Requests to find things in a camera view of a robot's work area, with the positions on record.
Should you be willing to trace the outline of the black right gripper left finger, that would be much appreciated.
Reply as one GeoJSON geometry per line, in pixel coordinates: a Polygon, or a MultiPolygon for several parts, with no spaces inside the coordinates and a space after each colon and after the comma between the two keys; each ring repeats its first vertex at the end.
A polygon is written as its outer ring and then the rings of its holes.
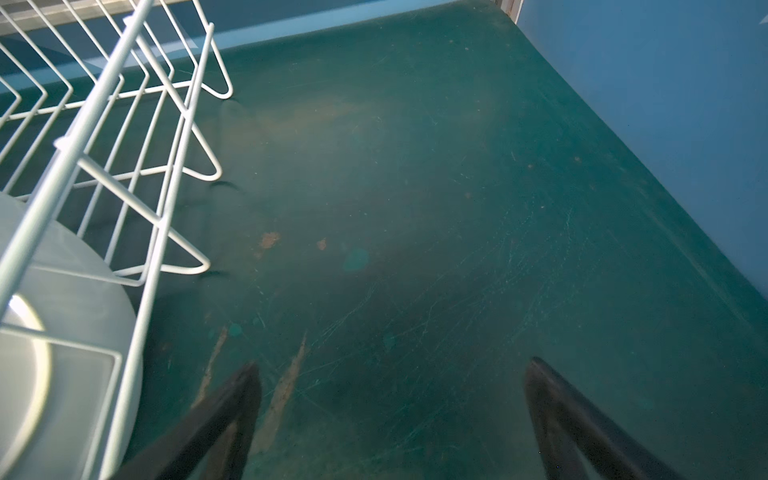
{"type": "Polygon", "coordinates": [[[254,437],[261,399],[258,366],[247,363],[112,477],[187,479],[205,459],[203,479],[240,479],[254,437]]]}

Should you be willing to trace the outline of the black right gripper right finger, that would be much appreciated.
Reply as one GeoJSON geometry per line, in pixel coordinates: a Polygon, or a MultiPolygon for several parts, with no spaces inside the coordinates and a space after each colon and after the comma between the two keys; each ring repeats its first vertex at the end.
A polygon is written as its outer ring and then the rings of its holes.
{"type": "Polygon", "coordinates": [[[680,479],[544,360],[532,358],[524,393],[548,479],[680,479]]]}

